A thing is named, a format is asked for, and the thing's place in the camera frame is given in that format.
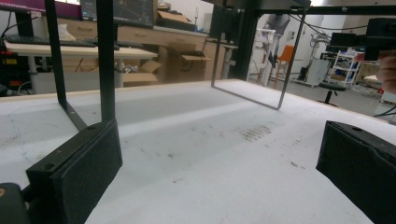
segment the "drawer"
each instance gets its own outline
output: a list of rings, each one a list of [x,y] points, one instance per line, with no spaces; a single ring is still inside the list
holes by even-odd
[[[186,43],[186,44],[195,44],[196,47],[202,47],[205,38],[202,36],[196,35],[183,35],[177,33],[165,33],[165,42],[168,45],[169,43]]]
[[[67,32],[76,39],[95,38],[97,36],[97,25],[94,21],[70,21],[58,19],[58,24],[67,24]]]
[[[119,27],[118,40],[152,45],[164,44],[163,32],[126,26]]]

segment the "person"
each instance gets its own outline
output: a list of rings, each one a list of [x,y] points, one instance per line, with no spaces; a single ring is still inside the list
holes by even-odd
[[[363,62],[364,54],[355,57],[356,61]],[[396,94],[396,50],[383,50],[379,52],[379,72],[376,78],[382,81],[382,90]]]

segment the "computer monitor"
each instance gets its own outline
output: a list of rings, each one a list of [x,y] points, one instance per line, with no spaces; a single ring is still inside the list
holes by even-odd
[[[60,18],[82,20],[78,0],[56,0],[56,14]],[[46,14],[44,0],[0,0],[0,10],[31,14],[32,11]]]
[[[96,21],[96,0],[81,0],[83,20]],[[152,27],[153,0],[114,0],[114,23],[118,25]]]
[[[218,32],[225,34],[229,44],[238,44],[243,19],[243,11],[213,6],[209,37],[217,38]]]

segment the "white shelving unit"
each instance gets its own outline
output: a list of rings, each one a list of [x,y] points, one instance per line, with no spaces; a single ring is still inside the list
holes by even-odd
[[[352,84],[361,68],[361,62],[356,62],[354,57],[355,55],[348,55],[338,51],[332,71],[328,75],[327,80],[332,83],[341,84],[344,87],[347,84]]]

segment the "black foam pad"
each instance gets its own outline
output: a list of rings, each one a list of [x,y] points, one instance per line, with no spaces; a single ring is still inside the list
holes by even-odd
[[[121,165],[117,122],[111,120],[82,130],[26,173],[44,206],[55,204],[63,223],[78,224],[86,221]]]
[[[374,223],[396,223],[396,146],[327,121],[317,169]]]

